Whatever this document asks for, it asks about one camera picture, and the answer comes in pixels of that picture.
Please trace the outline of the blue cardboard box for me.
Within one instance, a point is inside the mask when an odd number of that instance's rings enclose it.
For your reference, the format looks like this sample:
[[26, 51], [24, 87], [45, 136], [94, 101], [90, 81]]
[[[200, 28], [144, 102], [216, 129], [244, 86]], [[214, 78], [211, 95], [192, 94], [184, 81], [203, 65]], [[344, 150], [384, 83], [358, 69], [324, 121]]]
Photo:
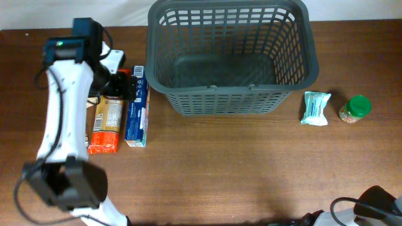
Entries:
[[128, 146], [132, 148], [146, 146], [150, 89], [145, 72], [145, 66], [133, 67], [134, 100], [128, 105], [124, 138]]

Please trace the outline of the grey plastic basket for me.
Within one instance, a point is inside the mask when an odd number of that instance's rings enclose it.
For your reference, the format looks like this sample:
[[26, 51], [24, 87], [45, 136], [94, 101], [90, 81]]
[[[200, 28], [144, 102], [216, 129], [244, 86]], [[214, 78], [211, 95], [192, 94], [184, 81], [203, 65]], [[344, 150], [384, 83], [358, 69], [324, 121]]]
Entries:
[[149, 9], [146, 79], [184, 116], [269, 113], [318, 71], [302, 1], [163, 0]]

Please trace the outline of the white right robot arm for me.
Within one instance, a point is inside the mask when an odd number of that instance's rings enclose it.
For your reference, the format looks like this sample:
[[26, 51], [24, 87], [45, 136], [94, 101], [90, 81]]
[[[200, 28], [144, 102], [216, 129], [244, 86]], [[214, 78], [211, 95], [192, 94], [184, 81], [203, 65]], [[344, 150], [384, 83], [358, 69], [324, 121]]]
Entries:
[[368, 188], [358, 199], [340, 197], [327, 212], [308, 213], [291, 225], [307, 226], [401, 226], [401, 197], [396, 198], [379, 185]]

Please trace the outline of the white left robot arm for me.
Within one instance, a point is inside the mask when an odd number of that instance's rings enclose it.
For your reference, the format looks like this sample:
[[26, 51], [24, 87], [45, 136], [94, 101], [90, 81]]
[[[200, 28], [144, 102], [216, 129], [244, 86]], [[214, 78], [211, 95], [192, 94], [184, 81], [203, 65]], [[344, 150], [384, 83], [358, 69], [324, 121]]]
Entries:
[[41, 73], [48, 107], [36, 160], [23, 166], [27, 182], [49, 207], [87, 225], [130, 225], [108, 197], [106, 172], [89, 161], [85, 146], [87, 104], [103, 95], [133, 100], [136, 79], [123, 72], [126, 56], [92, 18], [75, 18], [72, 33], [49, 38]]

